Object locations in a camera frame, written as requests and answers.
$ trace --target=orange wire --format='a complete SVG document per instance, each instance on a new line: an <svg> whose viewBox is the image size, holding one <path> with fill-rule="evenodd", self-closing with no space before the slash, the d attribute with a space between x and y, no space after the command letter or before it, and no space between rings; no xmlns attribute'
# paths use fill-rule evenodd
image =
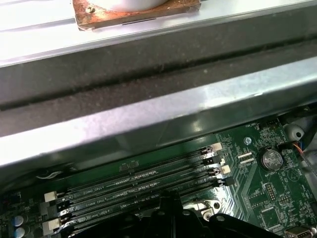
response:
<svg viewBox="0 0 317 238"><path fill-rule="evenodd" d="M296 148L297 148L297 150L299 151L299 153L301 153L301 154L303 154L304 152L302 151L302 149L297 145L297 144L293 144Z"/></svg>

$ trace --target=green circuit board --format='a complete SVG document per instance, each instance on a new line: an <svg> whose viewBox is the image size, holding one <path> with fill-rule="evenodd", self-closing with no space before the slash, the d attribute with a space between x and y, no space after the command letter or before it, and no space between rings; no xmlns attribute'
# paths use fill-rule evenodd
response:
<svg viewBox="0 0 317 238"><path fill-rule="evenodd" d="M222 146L222 149L218 151L218 156L225 160L226 165L231 170L223 177L233 177L235 184L228 187L205 187L203 183L205 180L201 179L205 179L206 174L201 173L201 171L199 179L195 180L193 175L193 179L190 180L191 177L188 175L186 166L198 162L200 154L195 152L202 147L218 142ZM142 171L142 168L154 165L157 171L166 174L166 176L155 178L152 181L145 178L145 185L155 187L156 184L162 184L164 181L164 183L170 184L169 188L181 192L183 202L197 198L218 200L222 207L220 212L283 236L286 228L298 224L314 225L317 223L317 217L311 208L311 204L315 204L316 200L301 171L294 151L285 149L281 152L283 165L277 171L265 170L259 161L259 155L263 148L275 148L276 145L285 142L287 142L287 138L279 122L275 121L264 127L258 123L251 123L113 162L67 178L51 180L8 193L2 198L2 202L6 203L6 209L0 217L0 238L12 237L16 228L10 225L11 220L12 217L19 214L28 215L30 230L39 231L42 229L45 217L38 214L38 207L40 203L43 203L44 194L47 192L63 191L74 187L77 187L78 190L81 188L78 186L84 186L90 182L111 179L116 176L122 177L127 172L136 173L138 170ZM171 159L179 156L184 158L184 162L178 162L178 164L170 162ZM184 183L171 184L176 179L179 181L182 179ZM202 189L193 189L193 187L199 186ZM94 189L101 190L103 187L97 185ZM142 197L142 199L148 201L149 198ZM78 225L76 228L81 231L82 228L86 227L89 227L89 223L86 226ZM25 237L39 238L41 236L30 232Z"/></svg>

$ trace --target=screw hole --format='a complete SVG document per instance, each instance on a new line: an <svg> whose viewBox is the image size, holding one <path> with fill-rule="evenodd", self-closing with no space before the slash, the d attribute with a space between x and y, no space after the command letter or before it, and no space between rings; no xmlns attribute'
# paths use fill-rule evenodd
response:
<svg viewBox="0 0 317 238"><path fill-rule="evenodd" d="M133 217L131 215L128 215L126 218L125 218L125 221L126 222L132 222L133 221Z"/></svg>
<svg viewBox="0 0 317 238"><path fill-rule="evenodd" d="M213 207L214 207L215 209L219 209L219 208L220 208L220 204L217 203L217 202L215 202L215 203L213 204Z"/></svg>
<svg viewBox="0 0 317 238"><path fill-rule="evenodd" d="M96 11L96 9L93 6L88 6L87 9L86 9L87 13L93 13L95 11Z"/></svg>
<svg viewBox="0 0 317 238"><path fill-rule="evenodd" d="M217 216L217 220L220 222L224 222L225 219L223 216Z"/></svg>
<svg viewBox="0 0 317 238"><path fill-rule="evenodd" d="M183 211L183 215L185 215L185 216L189 216L189 215L190 215L190 212L189 212L189 211L184 210L184 211Z"/></svg>
<svg viewBox="0 0 317 238"><path fill-rule="evenodd" d="M163 212L163 211L158 211L158 215L159 215L159 216L164 216L164 215L165 215L165 212Z"/></svg>

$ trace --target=dimm slot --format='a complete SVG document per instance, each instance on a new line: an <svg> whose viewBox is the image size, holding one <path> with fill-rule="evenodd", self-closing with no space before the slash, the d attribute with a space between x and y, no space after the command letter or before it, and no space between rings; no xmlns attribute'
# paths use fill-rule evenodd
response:
<svg viewBox="0 0 317 238"><path fill-rule="evenodd" d="M170 171L166 171L166 172L163 172L163 173L158 173L156 174L154 177L151 177L151 178L143 178L141 180L138 181L139 182L146 182L146 181L149 181L149 180L152 180L152 179L155 179L155 178L159 178L159 177L164 177L166 176L167 174L170 174L170 173L174 173L176 171L179 171L179 170L182 170L182 169L185 169L185 168L191 168L191 167L194 167L194 166L198 166L200 164L200 162L196 162L196 163L192 163L192 164L188 164L188 165L184 165L182 167L178 167L176 169L173 169L173 170L170 170ZM113 188L107 188L107 187L100 187L98 188L99 191L96 191L94 192L93 194L89 194L89 195L86 195L86 196L82 196L82 197L79 197L77 199L71 199L69 202L70 203L78 203L78 202L81 202L85 199L89 199L90 197L92 196L100 196L100 195L103 195L105 193L110 193L110 192L115 192L115 191L120 191L122 189L128 189L130 187L132 187L133 183L131 182L130 184L127 184L126 185L120 185L120 186L117 186L117 187L113 187Z"/></svg>
<svg viewBox="0 0 317 238"><path fill-rule="evenodd" d="M213 188L213 186L210 186L210 185L204 185L204 184L201 184L201 185L199 185L199 186L195 186L195 188L189 188L189 189L186 189L186 190L184 190L184 191L181 191L181 198L182 198L182 202L187 202L187 201L190 201L190 200L192 200L192 198L190 199L190 198L188 198L189 196L193 196L194 194L197 194L197 193L204 193L204 192L207 192L208 190L210 190L210 189L212 189ZM138 209L138 212L139 213L142 213L142 212L145 212L145 211L147 211L147 210L149 210L149 209L153 209L153 208L157 208L157 204L156 205L152 205L152 206L150 206L150 207L146 207L146 208L143 208L143 209ZM104 217L102 217L102 218L99 218L99 219L97 219L97 221L96 221L96 223L98 223L98 222L101 222L101 221L104 221L104 220L106 220L107 218L111 218L111 217L114 217L114 216L116 216L116 215L120 215L120 214L122 214L122 213L124 213L124 212L121 212L121 211L119 211L119 212L115 212L115 213L113 213L113 214L109 214L109 215L107 215L107 216L104 216ZM89 229L89 228L91 228L91 227L93 227L93 226L95 226L95 225L97 225L97 224L94 224L94 225L92 225L92 226L85 226L86 224L80 224L80 225L77 225L77 226L75 226L74 227L74 229L76 229L75 231L73 231L72 232L72 234L69 236L69 238L70 237L73 237L73 236L75 236L75 235L77 235L77 234L79 234L79 233L81 233L81 232L83 232L83 231L85 231L85 230L87 230L87 229Z"/></svg>
<svg viewBox="0 0 317 238"><path fill-rule="evenodd" d="M161 178L161 180L163 179L163 180L169 181L173 177L178 177L178 178L175 178L175 180L173 182L161 184L162 183L161 180L155 180L155 181L152 181L151 183L143 184L143 185L139 186L139 187L143 188L144 190L140 191L137 189L136 192L135 192L135 190L133 190L132 194L129 194L128 190L116 192L113 194L108 194L107 195L108 198L107 197L96 198L96 199L92 199L89 201L85 201L85 203L83 203L83 202L79 203L76 205L76 207L69 208L69 212L72 213L72 216L78 216L78 215L83 214L83 213L87 213L87 212L97 210L97 209L102 208L102 207L109 206L113 203L128 200L131 197L134 197L136 194L144 193L145 190L147 190L147 189L151 189L151 191L155 191L158 189L164 189L165 187L169 187L173 184L177 184L177 183L186 181L188 179L196 178L200 175L199 173L201 173L201 171L199 171L199 172L193 171L192 169L181 171L181 172L178 172L176 174Z"/></svg>
<svg viewBox="0 0 317 238"><path fill-rule="evenodd" d="M200 183L200 182L206 182L205 180L210 178L210 176L204 176L204 177L201 177L199 180L196 180L196 181L188 181L184 184L180 184L180 185L177 185L177 186L174 186L174 187L171 187L169 188L169 190L175 190L180 187L189 187L189 186L193 186L193 185L196 185L197 183ZM186 192L189 192L189 191L196 191L196 186L195 188L188 188L187 190L185 190ZM90 214L85 214L84 216L80 216L78 217L78 219L80 219L80 222L83 221L83 223L80 223L78 225L75 225L74 228L75 229L81 229L83 227L86 227L86 226L89 226L91 224L95 224L95 223L98 223L100 221L103 221L107 218L110 218L110 217L113 217L113 216L116 216L116 215L119 215L119 214L122 214L122 213L125 213L125 212L128 212L128 211L135 211L136 209L139 209L138 206L136 206L135 204L138 204L140 202L142 202L142 205L144 205L144 200L147 200L147 202L149 203L150 201L150 198L153 198L155 201L159 201L159 195L160 195L160 192L157 192L153 195L148 195L148 196L143 196L143 198L139 199L139 200L135 200L133 202L131 202L130 204L126 204L126 203L120 203L120 204L115 204L111 207L107 207L105 209L102 209L102 210L99 210L98 211L98 215L101 215L101 217L99 218L96 218L94 220L90 220L90 221L86 221L87 219L91 219L93 218L92 216L93 215L97 215L97 212L93 212L93 213L90 213Z"/></svg>
<svg viewBox="0 0 317 238"><path fill-rule="evenodd" d="M173 158L171 158L169 160L166 160L166 161L162 161L162 162L159 162L159 163L151 164L150 166L136 167L133 170L134 170L134 173L141 173L141 172L144 172L145 170L156 169L157 167L165 166L165 165L167 165L169 163L177 162L177 161L179 161L181 159L191 159L191 158L195 158L197 156L200 156L200 151L194 151L194 152L191 152L191 153L188 153L188 154L184 154L184 155L181 155L181 156L173 157ZM124 176L125 174L127 176L129 175L129 173L120 173L119 175L111 176L108 179L100 179L100 180L91 182L89 184L84 184L84 185L80 185L80 186L69 188L68 190L69 191L79 191L81 189L86 189L87 187L91 187L91 186L94 186L94 185L99 185L102 182L112 181L112 180L114 180L113 178L122 179L122 176Z"/></svg>
<svg viewBox="0 0 317 238"><path fill-rule="evenodd" d="M174 159L173 161L169 163L158 165L151 169L146 169L144 171L135 173L133 176L124 176L123 178L120 177L117 179L105 181L103 183L98 183L89 187L83 187L77 191L71 191L70 193L66 194L64 197L59 198L58 200L59 201L70 200L70 202L84 200L92 196L97 196L102 193L109 192L110 187L114 187L113 189L119 189L125 186L129 186L134 182L142 182L142 181L152 179L152 176L159 174L159 172L155 170L165 169L166 167L175 166L180 163L197 163L199 161L201 161L201 158L197 157L197 153L187 156L184 159L179 159L179 158L177 160Z"/></svg>

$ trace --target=microchip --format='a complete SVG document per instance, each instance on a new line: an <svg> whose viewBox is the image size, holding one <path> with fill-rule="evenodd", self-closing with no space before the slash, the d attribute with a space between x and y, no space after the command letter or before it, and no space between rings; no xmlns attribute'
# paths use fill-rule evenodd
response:
<svg viewBox="0 0 317 238"><path fill-rule="evenodd" d="M122 164L120 166L120 171L125 171L125 170L128 170L129 169L129 165L128 164Z"/></svg>
<svg viewBox="0 0 317 238"><path fill-rule="evenodd" d="M224 179L224 185L225 186L230 186L230 185L234 185L234 178L233 177L227 177Z"/></svg>
<svg viewBox="0 0 317 238"><path fill-rule="evenodd" d="M279 217L274 207L261 211L263 222L268 230L280 225Z"/></svg>
<svg viewBox="0 0 317 238"><path fill-rule="evenodd" d="M139 163L137 161L131 161L129 163L129 167L130 168L135 168L135 167L138 167L139 166Z"/></svg>
<svg viewBox="0 0 317 238"><path fill-rule="evenodd" d="M274 190L273 190L272 184L271 184L271 183L265 184L265 189L266 189L266 191L267 191L267 194L268 194L270 200L271 200L272 202L274 202L274 201L276 200L276 196L275 196L275 192L274 192Z"/></svg>

